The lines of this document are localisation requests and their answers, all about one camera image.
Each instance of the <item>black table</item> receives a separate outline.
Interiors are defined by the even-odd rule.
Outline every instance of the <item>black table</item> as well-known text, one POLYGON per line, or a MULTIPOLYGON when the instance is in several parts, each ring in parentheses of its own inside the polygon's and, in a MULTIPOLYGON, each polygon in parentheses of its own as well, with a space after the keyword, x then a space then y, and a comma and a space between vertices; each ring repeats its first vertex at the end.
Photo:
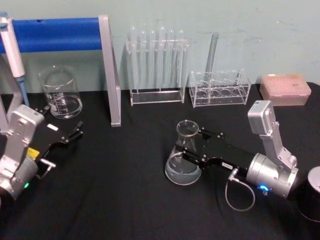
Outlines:
MULTIPOLYGON (((284 146, 301 170, 320 166, 320 86, 310 83, 305 106, 275 107, 284 146)), ((45 103, 31 94, 32 107, 45 103)), ((175 143, 176 124, 184 119, 212 131, 252 153, 264 154, 251 133, 247 112, 261 96, 253 85, 246 105, 192 108, 185 103, 130 106, 122 92, 122 127, 110 126, 104 92, 81 93, 83 110, 70 120, 48 121, 71 129, 84 121, 84 135, 68 148, 47 157, 57 163, 42 181, 33 180, 0 225, 2 240, 133 239, 133 240, 309 240, 320 239, 320 225, 300 215, 295 202, 256 192, 248 212, 236 212, 225 201, 229 172, 211 168, 198 182, 177 186, 164 174, 175 143)), ((249 191, 231 184, 230 201, 250 204, 249 191)))

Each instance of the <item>wall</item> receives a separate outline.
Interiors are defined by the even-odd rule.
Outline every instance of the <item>wall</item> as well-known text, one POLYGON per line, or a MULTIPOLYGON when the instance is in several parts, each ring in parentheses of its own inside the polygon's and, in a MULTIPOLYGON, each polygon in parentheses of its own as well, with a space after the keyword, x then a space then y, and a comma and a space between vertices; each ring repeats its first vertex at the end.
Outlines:
MULTIPOLYGON (((320 83, 319 7, 317 0, 1 0, 1 10, 17 20, 108 14, 122 88, 126 35, 144 23, 184 30, 192 44, 189 71, 204 71, 211 34, 219 32, 214 69, 245 68, 253 83, 269 73, 302 73, 320 83)), ((98 51, 29 53, 23 62, 28 92, 41 91, 37 74, 55 63, 74 66, 81 91, 105 88, 98 51)))

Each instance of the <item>cable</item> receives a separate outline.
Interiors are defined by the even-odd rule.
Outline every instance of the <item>cable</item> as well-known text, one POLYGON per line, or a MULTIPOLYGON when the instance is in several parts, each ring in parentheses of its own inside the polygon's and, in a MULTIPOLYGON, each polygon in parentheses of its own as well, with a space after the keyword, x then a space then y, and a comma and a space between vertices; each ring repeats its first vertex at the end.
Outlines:
POLYGON ((248 184, 240 181, 238 178, 234 178, 234 176, 237 174, 237 172, 238 172, 238 170, 232 171, 232 173, 229 176, 228 180, 231 181, 231 182, 235 181, 236 183, 239 183, 239 184, 245 186, 246 188, 248 188, 250 190, 250 192, 252 193, 252 197, 253 197, 252 203, 251 203, 251 205, 249 207, 244 208, 244 209, 239 209, 239 208, 235 208, 234 206, 232 206, 231 203, 228 200, 228 182, 229 181, 227 181, 226 185, 225 185, 225 191, 224 191, 225 201, 229 205, 229 207, 232 208, 233 210, 238 211, 238 212, 246 212, 246 211, 249 211, 250 209, 252 209, 253 206, 255 205, 256 196, 255 196, 255 192, 252 190, 252 188, 248 184))

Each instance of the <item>white sticker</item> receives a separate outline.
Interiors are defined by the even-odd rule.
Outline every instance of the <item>white sticker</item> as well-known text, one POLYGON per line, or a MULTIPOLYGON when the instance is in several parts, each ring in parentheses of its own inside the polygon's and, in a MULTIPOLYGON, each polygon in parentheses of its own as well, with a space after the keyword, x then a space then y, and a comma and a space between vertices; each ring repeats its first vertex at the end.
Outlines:
POLYGON ((234 169, 233 166, 231 166, 231 165, 229 165, 229 164, 227 164, 225 162, 222 162, 222 167, 225 167, 225 168, 230 169, 230 170, 234 169))
POLYGON ((53 131, 58 131, 58 129, 59 129, 56 126, 53 126, 52 124, 48 124, 47 127, 52 129, 53 131))

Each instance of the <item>pipette tip box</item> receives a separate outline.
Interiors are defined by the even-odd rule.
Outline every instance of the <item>pipette tip box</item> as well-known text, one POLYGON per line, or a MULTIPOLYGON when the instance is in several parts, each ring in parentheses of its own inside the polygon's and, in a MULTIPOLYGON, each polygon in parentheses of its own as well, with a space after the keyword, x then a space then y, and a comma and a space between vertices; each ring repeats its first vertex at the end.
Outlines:
POLYGON ((262 77, 260 93, 274 106, 302 106, 311 89, 300 74, 269 74, 262 77))

